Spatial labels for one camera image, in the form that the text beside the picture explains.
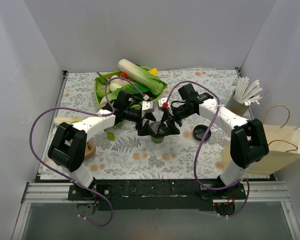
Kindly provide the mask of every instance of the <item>gray floor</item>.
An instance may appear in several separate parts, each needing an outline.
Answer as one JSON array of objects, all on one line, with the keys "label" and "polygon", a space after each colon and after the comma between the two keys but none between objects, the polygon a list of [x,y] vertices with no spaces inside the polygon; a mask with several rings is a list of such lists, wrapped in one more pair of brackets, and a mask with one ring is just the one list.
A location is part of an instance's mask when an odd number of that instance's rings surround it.
[{"label": "gray floor", "polygon": [[[109,212],[97,212],[93,218],[102,222],[108,216]],[[22,239],[290,240],[292,236],[280,202],[248,202],[228,220],[196,210],[117,210],[106,227],[79,218],[73,203],[32,203]]]}]

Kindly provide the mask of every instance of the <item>black lid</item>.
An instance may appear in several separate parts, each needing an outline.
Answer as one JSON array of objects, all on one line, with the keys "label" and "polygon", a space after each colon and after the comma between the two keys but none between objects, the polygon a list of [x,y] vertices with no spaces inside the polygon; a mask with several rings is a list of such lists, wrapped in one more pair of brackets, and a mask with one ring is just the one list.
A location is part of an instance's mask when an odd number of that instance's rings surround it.
[{"label": "black lid", "polygon": [[[207,129],[208,127],[206,125],[197,125],[193,129],[193,136],[195,137],[195,139],[201,141]],[[211,130],[209,130],[208,135],[205,137],[205,141],[208,140],[210,137]]]}]

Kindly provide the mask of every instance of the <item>gray container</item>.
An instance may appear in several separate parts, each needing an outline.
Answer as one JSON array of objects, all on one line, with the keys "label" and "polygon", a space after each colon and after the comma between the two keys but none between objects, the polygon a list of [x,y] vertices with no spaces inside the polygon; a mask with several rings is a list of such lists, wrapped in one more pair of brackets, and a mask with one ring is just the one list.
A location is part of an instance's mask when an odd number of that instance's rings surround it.
[{"label": "gray container", "polygon": [[234,98],[234,94],[235,93],[233,92],[225,107],[229,109],[231,112],[233,112],[234,114],[237,114],[238,116],[242,117],[245,114],[245,112],[248,110],[249,106],[237,102],[237,100],[235,100]]}]

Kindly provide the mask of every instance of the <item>metal frame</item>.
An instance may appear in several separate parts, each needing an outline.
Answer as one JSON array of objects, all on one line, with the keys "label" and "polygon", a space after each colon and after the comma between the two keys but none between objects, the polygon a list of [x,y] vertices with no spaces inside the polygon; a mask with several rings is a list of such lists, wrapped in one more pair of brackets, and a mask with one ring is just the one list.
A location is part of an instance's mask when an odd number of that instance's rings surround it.
[{"label": "metal frame", "polygon": [[[240,68],[235,68],[238,74],[240,75]],[[57,98],[56,106],[60,105],[63,91],[67,82],[68,72],[65,71],[62,79],[62,84],[60,87],[59,95]],[[253,111],[249,107],[249,112],[251,117],[254,118]],[[54,111],[53,117],[58,114],[58,111]],[[50,129],[47,135],[47,142],[44,146],[44,151],[42,158],[47,155],[49,143],[48,140],[51,138],[54,128],[53,120],[51,121]],[[38,176],[40,175],[42,168],[39,167]],[[294,215],[290,195],[287,191],[284,181],[250,181],[250,195],[248,202],[281,202],[282,209],[284,211],[287,224],[289,226],[292,238],[294,240],[300,240],[300,229]],[[242,182],[244,189],[247,192],[247,183]],[[20,212],[16,221],[15,229],[13,232],[12,240],[22,239],[27,219],[30,212],[31,203],[92,203],[93,201],[69,201],[68,193],[69,188],[72,183],[28,183],[23,195],[22,204]],[[243,202],[244,200],[236,199],[236,202]],[[220,199],[214,199],[214,203],[223,202]]]}]

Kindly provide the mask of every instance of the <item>paper bag handle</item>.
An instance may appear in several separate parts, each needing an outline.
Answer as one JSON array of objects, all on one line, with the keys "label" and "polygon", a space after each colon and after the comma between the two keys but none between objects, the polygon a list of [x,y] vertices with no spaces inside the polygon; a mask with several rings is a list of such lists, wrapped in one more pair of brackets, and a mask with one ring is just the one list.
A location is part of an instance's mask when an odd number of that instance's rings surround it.
[{"label": "paper bag handle", "polygon": [[274,105],[273,107],[271,107],[266,113],[265,113],[265,116],[262,120],[262,123],[265,124],[265,121],[266,121],[266,118],[268,116],[268,113],[270,112],[271,109],[275,108],[275,107],[284,107],[285,109],[288,110],[288,118],[286,119],[285,123],[280,127],[281,129],[289,122],[289,119],[290,119],[290,109],[285,106],[285,105],[282,105],[282,104],[278,104],[278,105]]},{"label": "paper bag handle", "polygon": [[272,144],[273,142],[285,142],[285,143],[287,143],[287,144],[291,144],[291,145],[295,146],[296,149],[287,150],[287,151],[285,151],[286,153],[287,153],[287,152],[292,152],[292,151],[297,151],[297,150],[299,149],[299,148],[298,148],[296,145],[294,145],[293,143],[288,142],[288,141],[285,141],[285,140],[273,140],[273,141],[269,142],[268,146],[269,146],[270,144]]}]

